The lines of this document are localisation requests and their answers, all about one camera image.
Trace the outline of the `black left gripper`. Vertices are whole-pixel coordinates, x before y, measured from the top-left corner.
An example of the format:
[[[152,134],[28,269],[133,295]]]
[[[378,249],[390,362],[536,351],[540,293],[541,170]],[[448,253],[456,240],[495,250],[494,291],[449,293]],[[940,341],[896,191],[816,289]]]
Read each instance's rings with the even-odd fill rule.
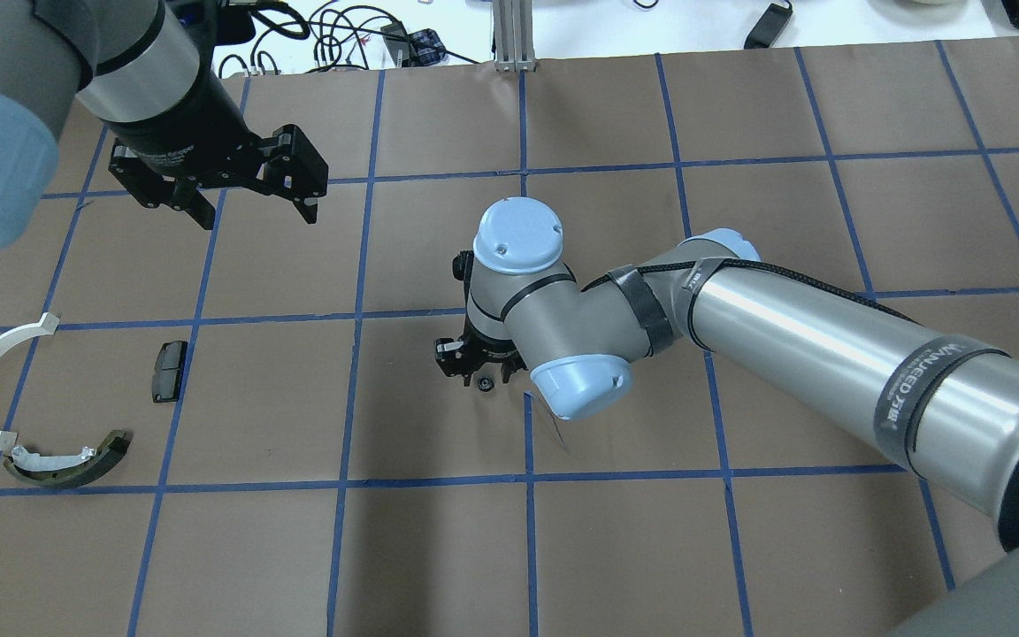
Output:
[[[196,157],[195,150],[189,144],[167,157],[149,158],[117,140],[108,170],[141,206],[171,207],[206,231],[215,228],[216,206],[202,192],[214,188],[242,187],[286,199],[304,222],[317,222],[329,166],[299,126],[287,124],[265,138],[250,132],[207,158]]]

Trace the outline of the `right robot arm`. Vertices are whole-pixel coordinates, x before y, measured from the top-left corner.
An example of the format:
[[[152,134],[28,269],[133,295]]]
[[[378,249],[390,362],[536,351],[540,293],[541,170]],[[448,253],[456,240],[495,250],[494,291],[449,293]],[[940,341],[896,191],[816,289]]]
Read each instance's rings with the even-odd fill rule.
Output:
[[[464,331],[435,343],[449,378],[526,370],[553,414],[626,395],[631,367],[679,340],[716,352],[988,517],[1006,555],[898,636],[1019,636],[1019,360],[762,261],[740,233],[692,235],[579,285],[545,203],[498,199],[453,259]]]

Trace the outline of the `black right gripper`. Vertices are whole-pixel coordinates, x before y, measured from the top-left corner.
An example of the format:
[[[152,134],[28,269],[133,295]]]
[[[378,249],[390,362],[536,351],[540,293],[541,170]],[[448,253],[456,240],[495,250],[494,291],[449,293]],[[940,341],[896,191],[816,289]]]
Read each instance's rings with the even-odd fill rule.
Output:
[[[495,339],[470,329],[455,339],[436,339],[435,363],[446,378],[464,379],[465,387],[485,365],[499,365],[502,383],[509,383],[514,372],[527,370],[520,351],[509,339]]]

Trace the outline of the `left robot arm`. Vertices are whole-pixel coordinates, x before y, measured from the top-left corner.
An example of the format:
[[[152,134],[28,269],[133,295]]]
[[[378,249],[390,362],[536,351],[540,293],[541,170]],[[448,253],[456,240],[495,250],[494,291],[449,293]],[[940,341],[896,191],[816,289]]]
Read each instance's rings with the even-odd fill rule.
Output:
[[[141,206],[211,230],[203,191],[242,187],[315,223],[327,162],[299,126],[251,132],[211,67],[216,47],[252,39],[266,12],[309,33],[283,1],[0,1],[0,249],[51,185],[72,104],[114,134],[108,169]]]

